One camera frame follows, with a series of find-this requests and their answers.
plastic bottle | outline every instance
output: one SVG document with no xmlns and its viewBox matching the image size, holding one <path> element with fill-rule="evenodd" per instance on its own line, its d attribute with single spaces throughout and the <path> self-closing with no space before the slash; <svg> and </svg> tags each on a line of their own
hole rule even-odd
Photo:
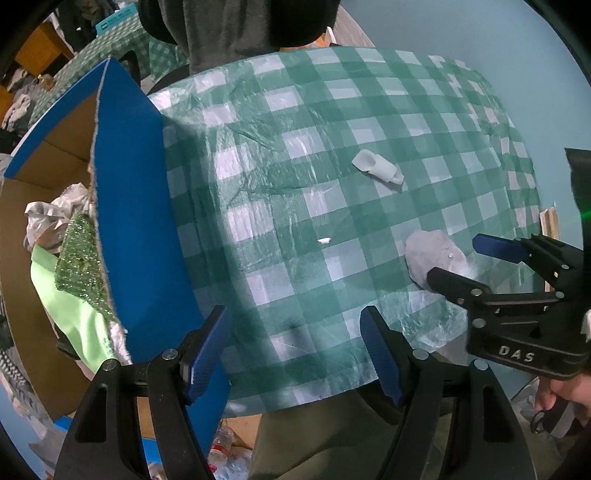
<svg viewBox="0 0 591 480">
<path fill-rule="evenodd" d="M 234 431 L 225 425 L 219 427 L 219 430 L 213 439 L 212 448 L 209 450 L 209 456 L 207 457 L 209 468 L 213 473 L 215 473 L 217 469 L 226 465 L 233 441 Z"/>
</svg>

finger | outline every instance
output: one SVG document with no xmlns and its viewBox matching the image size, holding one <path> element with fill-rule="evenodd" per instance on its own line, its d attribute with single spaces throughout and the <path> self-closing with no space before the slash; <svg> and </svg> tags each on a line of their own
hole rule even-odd
<svg viewBox="0 0 591 480">
<path fill-rule="evenodd" d="M 589 375 L 577 375 L 567 381 L 552 380 L 550 388 L 566 400 L 572 400 L 591 408 L 591 377 Z"/>
<path fill-rule="evenodd" d="M 550 379 L 540 377 L 538 391 L 535 394 L 534 408 L 536 410 L 549 410 L 556 403 L 556 395 L 552 392 Z"/>
</svg>

wall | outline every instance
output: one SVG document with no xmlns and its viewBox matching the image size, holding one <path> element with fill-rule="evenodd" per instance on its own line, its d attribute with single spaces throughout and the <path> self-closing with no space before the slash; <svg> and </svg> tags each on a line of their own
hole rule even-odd
<svg viewBox="0 0 591 480">
<path fill-rule="evenodd" d="M 542 207 L 582 246 L 565 147 L 591 150 L 591 87 L 554 30 L 524 0 L 342 0 L 378 48 L 465 61 L 524 138 Z"/>
</svg>

green checkered tablecloth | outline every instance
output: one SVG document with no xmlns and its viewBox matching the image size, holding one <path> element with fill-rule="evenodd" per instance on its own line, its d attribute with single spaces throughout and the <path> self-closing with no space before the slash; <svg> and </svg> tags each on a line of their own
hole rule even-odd
<svg viewBox="0 0 591 480">
<path fill-rule="evenodd" d="M 511 72 L 507 73 L 508 81 Z M 527 288 L 531 271 L 472 237 L 538 232 L 531 159 L 489 83 L 460 61 L 336 47 L 270 54 L 151 97 L 164 117 L 171 202 L 203 313 L 233 319 L 226 414 L 276 410 L 376 378 L 359 313 L 378 307 L 414 347 L 465 312 L 408 276 L 404 242 L 441 229 L 475 278 Z M 351 164 L 367 148 L 402 188 Z"/>
<path fill-rule="evenodd" d="M 35 98 L 29 126 L 39 120 L 68 88 L 108 56 L 119 60 L 129 50 L 133 50 L 138 57 L 141 77 L 147 77 L 150 74 L 149 39 L 150 36 L 142 27 L 138 14 L 96 37 L 56 74 L 56 85 L 52 90 L 46 92 L 40 89 L 39 95 Z"/>
<path fill-rule="evenodd" d="M 152 78 L 159 81 L 164 75 L 189 63 L 183 51 L 175 45 L 150 37 L 150 68 Z"/>
</svg>

box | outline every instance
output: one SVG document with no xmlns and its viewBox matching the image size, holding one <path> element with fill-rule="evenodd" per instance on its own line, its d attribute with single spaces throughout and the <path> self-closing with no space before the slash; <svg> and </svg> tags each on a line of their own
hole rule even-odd
<svg viewBox="0 0 591 480">
<path fill-rule="evenodd" d="M 111 28 L 113 28 L 115 25 L 121 23 L 123 20 L 131 17 L 137 12 L 138 8 L 135 6 L 135 3 L 129 4 L 126 7 L 117 10 L 114 14 L 109 15 L 102 22 L 98 22 L 95 25 L 96 34 L 102 35 L 106 31 L 109 31 Z"/>
<path fill-rule="evenodd" d="M 103 269 L 116 314 L 129 332 L 132 360 L 149 361 L 178 346 L 203 323 L 170 205 L 160 113 L 109 58 L 29 130 L 0 190 L 0 286 L 8 323 L 31 385 L 53 420 L 77 408 L 88 380 L 55 347 L 22 245 L 24 210 L 29 202 L 52 201 L 72 183 L 88 186 L 89 170 Z M 218 364 L 205 395 L 188 408 L 206 452 L 228 393 Z"/>
</svg>

